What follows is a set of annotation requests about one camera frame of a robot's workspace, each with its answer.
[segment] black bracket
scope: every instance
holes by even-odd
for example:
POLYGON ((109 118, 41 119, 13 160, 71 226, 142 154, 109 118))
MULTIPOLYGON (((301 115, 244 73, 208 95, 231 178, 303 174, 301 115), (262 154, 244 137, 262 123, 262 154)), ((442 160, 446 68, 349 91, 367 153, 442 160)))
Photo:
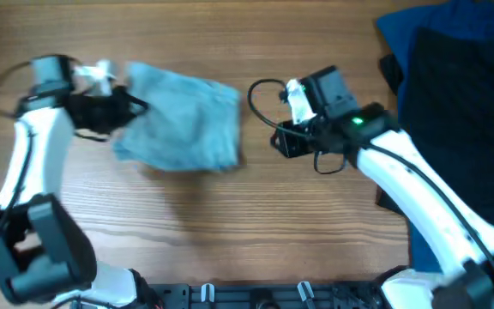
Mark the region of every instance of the black bracket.
MULTIPOLYGON (((214 302, 202 302, 202 287, 186 284, 150 285, 165 302, 164 309, 280 309, 305 308, 297 285, 215 286, 214 302)), ((316 309, 383 309, 374 282, 311 285, 316 309)))
POLYGON ((88 287, 96 271, 91 243, 53 195, 14 206, 0 241, 0 289, 9 302, 51 301, 88 287), (40 244, 18 249, 29 233, 37 233, 40 244))
POLYGON ((32 59, 35 84, 28 96, 19 101, 16 117, 40 108, 64 107, 76 130, 90 130, 105 138, 76 133, 77 136, 105 142, 115 129, 148 110, 148 103, 130 95, 125 86, 114 87, 109 96, 90 96, 89 89, 72 94, 75 85, 71 61, 72 58, 64 55, 32 59))
MULTIPOLYGON (((293 124, 292 120, 280 123, 279 127, 304 133, 302 127, 293 124)), ((306 139, 284 133, 279 129, 276 129, 275 133, 270 137, 270 145, 280 151, 286 158, 296 158, 314 152, 306 139)))

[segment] cable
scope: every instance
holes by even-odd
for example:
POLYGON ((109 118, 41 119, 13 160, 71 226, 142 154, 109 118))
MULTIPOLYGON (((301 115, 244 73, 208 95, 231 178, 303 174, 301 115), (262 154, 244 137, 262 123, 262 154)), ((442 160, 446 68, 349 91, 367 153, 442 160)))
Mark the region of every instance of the cable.
POLYGON ((95 306, 104 306, 108 309, 119 309, 119 307, 116 307, 110 303, 104 303, 104 302, 100 302, 100 301, 97 301, 97 300, 89 300, 89 299, 84 299, 82 298, 81 296, 73 296, 73 297, 70 297, 68 298, 67 300, 63 300, 61 302, 58 302, 57 304, 55 304, 54 306, 51 307, 51 309, 58 309, 60 308, 61 306, 64 306, 74 300, 77 300, 79 302, 82 302, 82 303, 86 303, 86 304, 89 304, 89 305, 95 305, 95 306))
POLYGON ((316 151, 314 153, 314 170, 318 173, 320 173, 321 175, 330 175, 330 174, 334 174, 334 173, 339 173, 339 172, 342 172, 342 170, 346 167, 346 156, 345 155, 342 155, 342 164, 340 165, 340 167, 338 169, 335 169, 334 171, 329 171, 329 172, 320 172, 319 170, 319 156, 322 154, 321 151, 316 151))
MULTIPOLYGON (((18 70, 26 68, 29 65, 30 63, 26 61, 23 63, 15 64, 12 67, 6 69, 2 74, 0 74, 0 88, 3 85, 3 83, 7 81, 7 78, 9 78, 9 76, 11 76, 13 73, 15 73, 18 70)), ((0 109, 0 116, 5 118, 10 118, 13 120, 16 119, 14 112, 7 112, 2 109, 0 109)))
POLYGON ((278 124, 276 124, 274 121, 264 117, 264 115, 262 115, 258 109, 256 109, 255 107, 255 104, 253 104, 253 98, 252 98, 252 95, 253 95, 253 90, 256 88, 256 86, 260 85, 260 84, 263 84, 263 83, 277 83, 277 84, 280 84, 283 88, 286 87, 286 84, 283 82, 283 81, 280 81, 278 79, 274 79, 274 78, 265 78, 265 79, 261 79, 261 80, 258 80, 256 81, 255 83, 253 83, 252 85, 250 85, 249 87, 249 91, 247 92, 247 103, 249 103, 249 108, 251 109, 251 111, 253 111, 253 113, 255 113, 255 115, 263 121, 263 123, 275 128, 276 130, 280 130, 286 134, 290 134, 290 135, 293 135, 293 136, 296 136, 296 137, 301 137, 301 138, 305 138, 307 140, 311 140, 313 139, 312 136, 308 135, 308 134, 304 134, 304 133, 300 133, 300 132, 297 132, 297 131, 294 131, 294 130, 289 130, 289 129, 286 129, 278 124))
POLYGON ((493 268, 493 271, 494 271, 494 259, 493 259, 493 256, 487 250, 487 247, 485 247, 483 241, 479 238, 478 232, 476 232, 473 229, 473 227, 470 225, 470 223, 468 223, 467 219, 455 207, 455 205, 453 204, 453 202, 451 202, 451 200, 449 200, 449 198, 447 197, 447 195, 445 195, 445 193, 443 193, 443 191, 439 188, 439 186, 437 186, 428 176, 426 176, 426 174, 424 172, 422 172, 416 165, 414 165, 410 161, 404 159, 400 155, 398 155, 398 154, 396 154, 396 153, 394 153, 394 152, 392 152, 390 150, 387 150, 385 148, 379 147, 379 146, 374 145, 374 144, 371 144, 371 143, 369 143, 369 144, 362 144, 360 146, 362 148, 373 149, 373 150, 375 150, 375 151, 377 151, 377 152, 379 152, 379 153, 381 153, 383 155, 387 155, 390 158, 393 158, 393 159, 399 161, 401 164, 403 164, 404 166, 406 166, 407 168, 409 168, 410 170, 412 170, 413 172, 415 172, 416 174, 418 174, 418 176, 420 178, 422 178, 422 180, 424 180, 432 188, 432 190, 434 190, 437 193, 437 195, 449 206, 449 208, 451 209, 451 211, 453 212, 453 214, 456 216, 456 218, 459 220, 459 222, 461 223, 461 225, 467 230, 467 232, 470 235, 470 237, 472 237, 472 239, 475 241, 476 245, 478 245, 479 249, 484 253, 485 257, 489 261, 489 265, 493 268))
POLYGON ((27 152, 26 152, 26 157, 24 158, 24 162, 22 163, 22 169, 18 176, 18 180, 16 181, 15 189, 13 191, 13 196, 11 197, 9 204, 7 205, 7 208, 3 211, 2 217, 0 219, 0 239, 2 232, 6 228, 7 223, 9 221, 10 213, 12 212, 13 206, 15 206, 16 202, 18 201, 21 195, 22 190, 24 189, 24 180, 26 179, 27 169, 30 164, 30 159, 32 158, 32 152, 33 152, 32 127, 24 120, 17 119, 17 122, 23 124, 27 128, 27 137, 28 137, 27 152))

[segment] light blue cloth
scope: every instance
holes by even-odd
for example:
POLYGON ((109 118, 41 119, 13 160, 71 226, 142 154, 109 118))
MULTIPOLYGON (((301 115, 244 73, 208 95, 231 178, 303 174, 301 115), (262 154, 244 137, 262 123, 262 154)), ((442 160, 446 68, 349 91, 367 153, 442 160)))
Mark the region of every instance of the light blue cloth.
POLYGON ((143 63, 131 63, 127 77, 129 94, 146 101, 149 110, 114 143, 119 160, 177 172, 238 164, 238 90, 143 63))

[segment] dark blue cloth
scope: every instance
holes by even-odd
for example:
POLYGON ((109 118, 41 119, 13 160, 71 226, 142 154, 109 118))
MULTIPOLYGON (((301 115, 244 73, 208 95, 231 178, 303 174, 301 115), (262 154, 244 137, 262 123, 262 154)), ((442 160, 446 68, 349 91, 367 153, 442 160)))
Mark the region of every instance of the dark blue cloth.
MULTIPOLYGON (((406 9, 381 17, 377 20, 377 26, 388 42, 404 76, 398 90, 401 121, 410 56, 418 29, 425 27, 456 39, 494 43, 494 3, 452 0, 440 5, 406 9)), ((418 271, 441 271, 434 254, 419 231, 412 224, 409 230, 412 267, 418 271)))

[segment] green led light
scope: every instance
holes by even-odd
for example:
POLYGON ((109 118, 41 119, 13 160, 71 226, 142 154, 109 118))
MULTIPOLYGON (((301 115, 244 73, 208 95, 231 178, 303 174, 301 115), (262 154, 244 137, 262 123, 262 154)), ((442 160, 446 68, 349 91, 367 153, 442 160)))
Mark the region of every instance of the green led light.
POLYGON ((364 120, 362 118, 354 117, 352 118, 352 122, 355 124, 362 124, 364 120))

